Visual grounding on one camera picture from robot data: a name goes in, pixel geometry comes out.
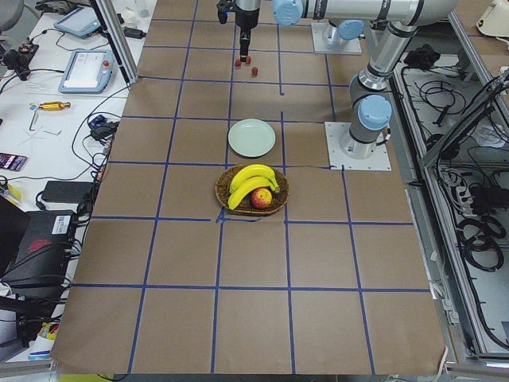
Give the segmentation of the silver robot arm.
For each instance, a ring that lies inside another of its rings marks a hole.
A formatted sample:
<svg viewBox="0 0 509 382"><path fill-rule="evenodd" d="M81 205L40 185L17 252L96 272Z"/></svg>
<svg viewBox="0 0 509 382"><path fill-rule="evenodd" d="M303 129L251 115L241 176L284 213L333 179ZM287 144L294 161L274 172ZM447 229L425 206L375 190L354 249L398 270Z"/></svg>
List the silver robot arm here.
<svg viewBox="0 0 509 382"><path fill-rule="evenodd" d="M302 18L388 21L371 58L378 72L390 71L417 27L430 25L449 15L456 1L273 1L274 20L295 25Z"/></svg>
<svg viewBox="0 0 509 382"><path fill-rule="evenodd" d="M416 32L415 26L389 22L367 67L352 78L352 122L340 138L340 148L347 156L365 159L373 154L377 139L392 116L392 106L383 92L398 59Z"/></svg>

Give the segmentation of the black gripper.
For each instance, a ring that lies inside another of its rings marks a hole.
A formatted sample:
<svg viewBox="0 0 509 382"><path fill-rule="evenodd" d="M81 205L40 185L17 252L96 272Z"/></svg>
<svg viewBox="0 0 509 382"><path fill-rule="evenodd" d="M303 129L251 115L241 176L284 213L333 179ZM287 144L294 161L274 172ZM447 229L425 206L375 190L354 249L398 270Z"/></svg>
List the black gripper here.
<svg viewBox="0 0 509 382"><path fill-rule="evenodd" d="M246 60L250 60L249 54L243 54L249 52L249 46L251 43L251 30L254 29L258 24L258 10L241 10L238 9L235 12L235 24L240 28L240 54L239 62L246 63Z"/></svg>

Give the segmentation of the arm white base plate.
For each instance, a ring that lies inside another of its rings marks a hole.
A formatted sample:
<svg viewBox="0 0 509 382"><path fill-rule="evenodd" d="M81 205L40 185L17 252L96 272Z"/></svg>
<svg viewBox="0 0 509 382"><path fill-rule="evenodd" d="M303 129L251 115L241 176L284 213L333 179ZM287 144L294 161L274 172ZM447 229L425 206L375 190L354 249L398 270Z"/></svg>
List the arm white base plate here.
<svg viewBox="0 0 509 382"><path fill-rule="evenodd" d="M329 167L332 170L391 171L382 131L375 142L359 143L350 123L325 122Z"/></svg>
<svg viewBox="0 0 509 382"><path fill-rule="evenodd" d="M358 19L315 22L311 25L315 53L357 55L362 53L359 37L364 23Z"/></svg>

